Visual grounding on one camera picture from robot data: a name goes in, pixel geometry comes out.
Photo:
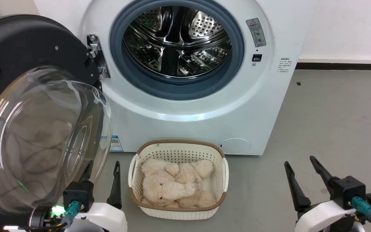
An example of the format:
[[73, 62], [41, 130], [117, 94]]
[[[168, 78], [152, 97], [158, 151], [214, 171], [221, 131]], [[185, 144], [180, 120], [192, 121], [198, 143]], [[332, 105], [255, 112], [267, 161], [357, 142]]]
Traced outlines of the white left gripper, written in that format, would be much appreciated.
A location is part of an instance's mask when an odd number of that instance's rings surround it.
[[[90, 180], [94, 161], [85, 165], [79, 184], [93, 185]], [[128, 222], [122, 209], [120, 162], [116, 161], [112, 172], [113, 181], [106, 203], [95, 202], [88, 212], [78, 213], [72, 223], [73, 232], [127, 232]]]

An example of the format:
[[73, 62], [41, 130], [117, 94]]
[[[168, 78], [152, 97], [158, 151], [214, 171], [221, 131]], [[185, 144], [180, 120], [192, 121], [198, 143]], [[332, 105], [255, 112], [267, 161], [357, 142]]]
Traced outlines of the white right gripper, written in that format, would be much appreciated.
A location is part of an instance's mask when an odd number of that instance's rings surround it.
[[[335, 180], [338, 180], [339, 177], [331, 175], [331, 173], [325, 169], [325, 167], [318, 161], [316, 157], [309, 156], [309, 159], [313, 165], [313, 168], [315, 169], [315, 172], [321, 176], [321, 179], [323, 180], [329, 194], [334, 195], [332, 183]], [[295, 178], [295, 172], [288, 161], [284, 162], [284, 168], [295, 211], [305, 212], [311, 206], [311, 201], [303, 193]], [[352, 214], [355, 211], [356, 210], [354, 208], [343, 209], [334, 201], [320, 203], [300, 217], [296, 223], [295, 232], [319, 232], [340, 220], [346, 214]]]

